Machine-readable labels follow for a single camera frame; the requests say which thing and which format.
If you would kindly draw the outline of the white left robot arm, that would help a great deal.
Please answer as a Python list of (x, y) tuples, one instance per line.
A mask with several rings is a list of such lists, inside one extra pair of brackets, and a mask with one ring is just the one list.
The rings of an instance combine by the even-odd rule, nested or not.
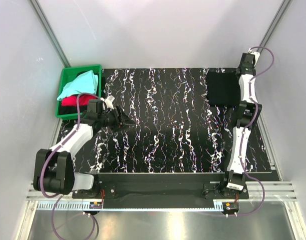
[(120, 106), (111, 100), (92, 99), (78, 116), (76, 125), (59, 143), (40, 149), (35, 158), (33, 188), (46, 198), (83, 190), (90, 198), (100, 194), (101, 186), (89, 173), (75, 173), (73, 158), (102, 128), (117, 132), (135, 125)]

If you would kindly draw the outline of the black t shirt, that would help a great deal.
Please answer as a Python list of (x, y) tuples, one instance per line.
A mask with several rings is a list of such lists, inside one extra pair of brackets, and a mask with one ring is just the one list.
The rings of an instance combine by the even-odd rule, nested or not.
[(235, 72), (209, 72), (207, 80), (207, 99), (209, 105), (229, 108), (240, 104), (239, 79)]

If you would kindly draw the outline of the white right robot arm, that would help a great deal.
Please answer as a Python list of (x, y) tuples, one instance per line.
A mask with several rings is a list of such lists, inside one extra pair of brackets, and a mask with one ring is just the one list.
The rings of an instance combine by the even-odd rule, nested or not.
[(237, 107), (237, 120), (233, 128), (233, 146), (225, 178), (220, 185), (220, 194), (231, 198), (241, 193), (246, 186), (246, 153), (248, 140), (262, 105), (258, 103), (255, 93), (255, 66), (259, 52), (248, 50), (243, 53), (238, 67), (241, 99)]

